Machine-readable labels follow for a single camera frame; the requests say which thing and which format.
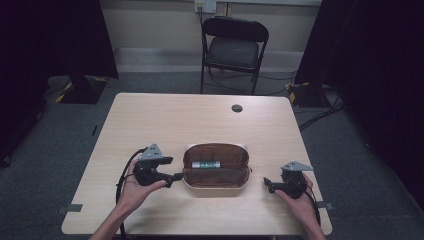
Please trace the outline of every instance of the wall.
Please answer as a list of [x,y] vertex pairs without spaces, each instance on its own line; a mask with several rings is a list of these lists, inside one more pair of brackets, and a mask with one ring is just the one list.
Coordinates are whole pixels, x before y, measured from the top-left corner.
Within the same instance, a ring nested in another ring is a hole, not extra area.
[[[100,1],[112,46],[201,49],[193,1]],[[269,32],[268,51],[303,52],[318,13],[316,5],[230,3],[232,17],[255,20]],[[217,15],[227,4],[217,3]],[[204,18],[213,16],[204,14]]]

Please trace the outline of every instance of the forearm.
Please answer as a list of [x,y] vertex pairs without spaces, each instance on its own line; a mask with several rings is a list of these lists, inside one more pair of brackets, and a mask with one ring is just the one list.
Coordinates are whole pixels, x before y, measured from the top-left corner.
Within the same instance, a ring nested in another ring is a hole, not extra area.
[[112,239],[121,226],[122,222],[131,214],[132,211],[123,207],[116,206],[100,225],[96,232],[90,237],[91,240]]
[[305,228],[309,240],[325,240],[324,233],[316,221],[305,222],[303,223],[303,227]]

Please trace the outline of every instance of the black curtain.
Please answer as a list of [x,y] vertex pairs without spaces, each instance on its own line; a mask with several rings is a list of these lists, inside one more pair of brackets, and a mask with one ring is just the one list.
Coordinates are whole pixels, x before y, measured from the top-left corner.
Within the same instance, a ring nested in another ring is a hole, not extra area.
[[298,76],[342,88],[372,148],[424,209],[424,3],[323,0]]
[[57,75],[118,79],[98,0],[0,3],[0,161],[34,120]]

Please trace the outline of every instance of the folding chair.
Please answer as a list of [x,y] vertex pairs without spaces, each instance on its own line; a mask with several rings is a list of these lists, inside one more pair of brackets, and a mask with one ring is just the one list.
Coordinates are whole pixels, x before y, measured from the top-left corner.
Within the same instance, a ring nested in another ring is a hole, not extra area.
[[[207,36],[213,39],[208,45]],[[251,94],[254,95],[259,70],[269,33],[265,26],[244,19],[215,16],[202,24],[202,76],[200,93],[203,93],[204,69],[225,69],[252,74]]]

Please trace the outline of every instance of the wooden table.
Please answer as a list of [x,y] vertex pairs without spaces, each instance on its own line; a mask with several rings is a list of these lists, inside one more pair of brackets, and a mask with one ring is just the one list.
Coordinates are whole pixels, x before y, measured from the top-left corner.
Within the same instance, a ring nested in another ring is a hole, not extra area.
[[[232,106],[243,111],[236,113]],[[263,177],[281,182],[281,165],[310,165],[288,99],[282,97],[121,93],[115,98],[88,162],[62,231],[92,234],[115,205],[116,183],[126,162],[140,148],[157,143],[181,172],[183,154],[193,143],[244,143],[252,169],[241,190],[195,190],[183,181],[151,194],[126,221],[128,234],[299,235],[303,228],[286,204],[268,193]],[[314,193],[322,200],[313,172]],[[325,234],[332,226],[320,209]]]

